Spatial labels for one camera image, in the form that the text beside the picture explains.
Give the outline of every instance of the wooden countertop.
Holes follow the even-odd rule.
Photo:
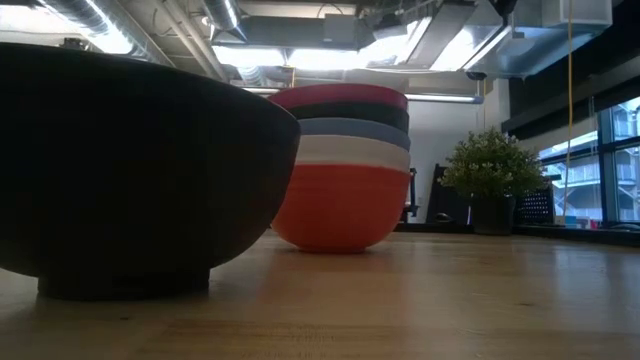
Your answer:
[[[394,234],[363,255],[271,234],[208,295],[36,298],[0,270],[0,359],[638,359],[640,252],[536,238]]]

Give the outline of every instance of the glass window pane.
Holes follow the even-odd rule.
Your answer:
[[[571,140],[571,151],[592,149],[598,145],[598,132],[592,131],[584,135],[578,136]],[[558,145],[554,145],[548,149],[540,151],[540,159],[546,159],[557,155],[563,155],[567,153],[569,142],[565,141]]]
[[[566,168],[566,162],[544,167],[544,175],[560,176],[560,179],[552,181],[556,215],[564,213]],[[600,164],[597,156],[571,160],[567,183],[567,216],[576,216],[578,219],[586,220],[602,220]]]
[[[640,135],[638,111],[640,111],[640,97],[616,105],[611,109],[616,141]]]
[[[616,186],[620,221],[640,221],[640,147],[616,152]]]

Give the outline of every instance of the plant pot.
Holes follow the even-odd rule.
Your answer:
[[[513,227],[513,211],[516,199],[503,198],[471,199],[471,224],[476,234],[510,235]]]

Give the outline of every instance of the white wall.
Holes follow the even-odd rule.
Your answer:
[[[411,167],[416,168],[418,216],[410,222],[423,223],[427,217],[433,170],[446,164],[460,140],[476,130],[479,105],[409,102]]]

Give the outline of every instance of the black bowl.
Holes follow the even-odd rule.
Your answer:
[[[0,267],[94,300],[208,285],[284,199],[300,128],[172,68],[0,44]]]
[[[395,106],[362,102],[334,102],[303,105],[288,109],[298,120],[342,117],[370,120],[409,132],[409,114]]]

